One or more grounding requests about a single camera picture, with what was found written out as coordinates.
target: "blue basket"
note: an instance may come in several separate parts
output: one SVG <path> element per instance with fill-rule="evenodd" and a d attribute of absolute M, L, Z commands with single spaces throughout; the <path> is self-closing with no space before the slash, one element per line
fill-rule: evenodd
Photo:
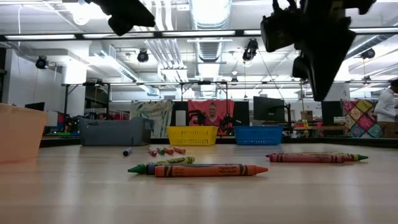
<path fill-rule="evenodd" d="M 238 145 L 279 145 L 283 126 L 236 126 L 235 138 Z"/>

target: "cardboard box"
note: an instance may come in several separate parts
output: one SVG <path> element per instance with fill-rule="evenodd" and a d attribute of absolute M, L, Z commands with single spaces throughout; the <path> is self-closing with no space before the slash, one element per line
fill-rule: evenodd
<path fill-rule="evenodd" d="M 312 115 L 312 111 L 304 111 L 305 112 L 305 118 L 304 118 L 304 113 L 303 111 L 300 111 L 301 114 L 301 119 L 302 120 L 307 120 L 307 121 L 313 121 L 313 115 Z"/>
<path fill-rule="evenodd" d="M 0 103 L 0 162 L 37 157 L 47 113 Z"/>

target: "colorful patchwork quilt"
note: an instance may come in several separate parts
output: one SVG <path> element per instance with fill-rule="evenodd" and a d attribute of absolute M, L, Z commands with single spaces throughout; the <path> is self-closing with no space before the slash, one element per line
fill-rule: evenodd
<path fill-rule="evenodd" d="M 343 102 L 348 135 L 354 138 L 381 138 L 382 129 L 376 123 L 374 107 L 377 100 L 354 100 Z"/>

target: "crayon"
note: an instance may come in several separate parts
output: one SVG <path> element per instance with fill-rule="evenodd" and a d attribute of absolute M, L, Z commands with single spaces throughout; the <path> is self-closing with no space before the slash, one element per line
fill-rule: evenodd
<path fill-rule="evenodd" d="M 131 151 L 132 151 L 132 148 L 126 149 L 126 150 L 123 151 L 123 155 L 124 156 L 129 156 Z"/>
<path fill-rule="evenodd" d="M 350 158 L 333 155 L 279 155 L 271 154 L 269 156 L 270 162 L 328 162 L 328 163 L 342 163 L 346 161 L 353 161 Z"/>
<path fill-rule="evenodd" d="M 181 154 L 185 154 L 187 152 L 185 149 L 182 149 L 180 147 L 174 147 L 174 151 L 181 153 Z"/>
<path fill-rule="evenodd" d="M 369 158 L 368 156 L 363 156 L 359 154 L 350 154 L 350 153 L 342 153 L 342 152 L 285 152 L 285 153 L 272 153 L 279 155 L 332 155 L 332 156 L 341 156 L 345 158 L 351 158 L 354 161 L 361 161 L 363 159 Z"/>
<path fill-rule="evenodd" d="M 163 149 L 169 155 L 172 155 L 174 153 L 174 150 L 171 147 L 164 147 Z"/>
<path fill-rule="evenodd" d="M 128 169 L 127 171 L 135 172 L 138 174 L 145 174 L 145 165 L 148 165 L 148 164 L 163 164 L 163 165 L 176 164 L 176 165 L 180 165 L 180 164 L 193 164 L 194 162 L 195 162 L 195 158 L 193 156 L 186 156 L 186 157 L 179 157 L 179 158 L 175 158 L 175 159 L 167 159 L 164 161 L 148 162 L 148 163 L 139 164 L 131 169 Z"/>
<path fill-rule="evenodd" d="M 225 166 L 225 165 L 242 165 L 242 164 L 180 164 L 178 166 Z M 157 166 L 162 166 L 162 164 L 147 164 L 145 166 L 145 173 L 147 175 L 155 175 L 155 167 Z"/>
<path fill-rule="evenodd" d="M 149 148 L 149 149 L 148 149 L 148 153 L 149 153 L 151 156 L 156 156 L 156 155 L 157 155 L 156 149 L 153 149 L 153 148 Z"/>
<path fill-rule="evenodd" d="M 208 165 L 208 166 L 158 166 L 156 177 L 224 177 L 247 176 L 267 172 L 268 168 L 255 165 Z"/>
<path fill-rule="evenodd" d="M 164 151 L 164 149 L 161 149 L 161 148 L 157 148 L 156 149 L 157 150 L 157 152 L 160 154 L 160 155 L 164 155 L 166 152 Z"/>

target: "yellow basket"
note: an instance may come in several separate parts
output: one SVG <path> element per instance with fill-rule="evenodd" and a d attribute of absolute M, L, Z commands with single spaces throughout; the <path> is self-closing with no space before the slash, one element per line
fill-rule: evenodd
<path fill-rule="evenodd" d="M 169 126 L 169 140 L 175 146 L 210 146 L 216 144 L 218 127 Z"/>

